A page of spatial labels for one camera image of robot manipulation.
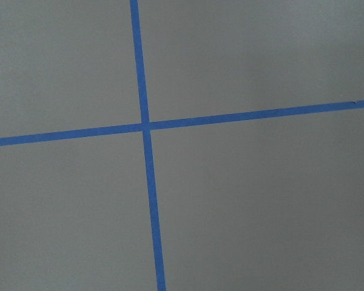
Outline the blue tape grid lines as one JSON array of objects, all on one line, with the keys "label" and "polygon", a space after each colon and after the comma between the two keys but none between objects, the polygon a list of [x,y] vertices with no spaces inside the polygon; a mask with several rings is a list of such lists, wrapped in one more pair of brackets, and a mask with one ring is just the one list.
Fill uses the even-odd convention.
[{"label": "blue tape grid lines", "polygon": [[94,127],[88,129],[66,130],[59,132],[36,133],[31,135],[0,137],[0,147],[140,132],[143,137],[147,194],[149,200],[150,226],[152,233],[153,257],[155,264],[157,290],[166,290],[167,285],[164,270],[163,246],[161,241],[161,227],[158,210],[157,186],[151,137],[152,132],[156,130],[185,128],[199,125],[221,124],[229,122],[278,118],[282,116],[307,115],[323,112],[338,112],[342,110],[364,109],[364,100],[305,105],[282,109],[257,110],[252,112],[228,113],[223,115],[200,116],[194,118],[171,119],[164,121],[151,121],[146,88],[146,72],[141,37],[140,10],[137,1],[130,2],[130,21],[132,25],[135,68],[140,105],[139,123],[121,124],[107,127]]}]

